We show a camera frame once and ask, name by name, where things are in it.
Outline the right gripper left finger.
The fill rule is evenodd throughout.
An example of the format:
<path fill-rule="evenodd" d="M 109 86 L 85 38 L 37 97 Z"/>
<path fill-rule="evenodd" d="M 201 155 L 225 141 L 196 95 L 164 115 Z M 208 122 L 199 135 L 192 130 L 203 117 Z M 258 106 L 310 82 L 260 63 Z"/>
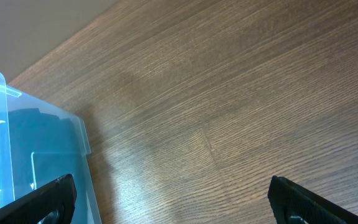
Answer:
<path fill-rule="evenodd" d="M 75 211 L 76 197 L 73 176 L 62 175 L 0 208 L 0 224 L 38 222 L 70 224 Z"/>

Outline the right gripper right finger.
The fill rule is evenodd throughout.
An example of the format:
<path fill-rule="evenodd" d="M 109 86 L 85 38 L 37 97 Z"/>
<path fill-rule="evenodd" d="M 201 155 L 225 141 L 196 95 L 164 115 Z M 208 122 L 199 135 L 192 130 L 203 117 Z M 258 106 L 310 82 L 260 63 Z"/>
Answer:
<path fill-rule="evenodd" d="M 358 223 L 357 215 L 285 177 L 272 177 L 268 200 L 278 224 Z"/>

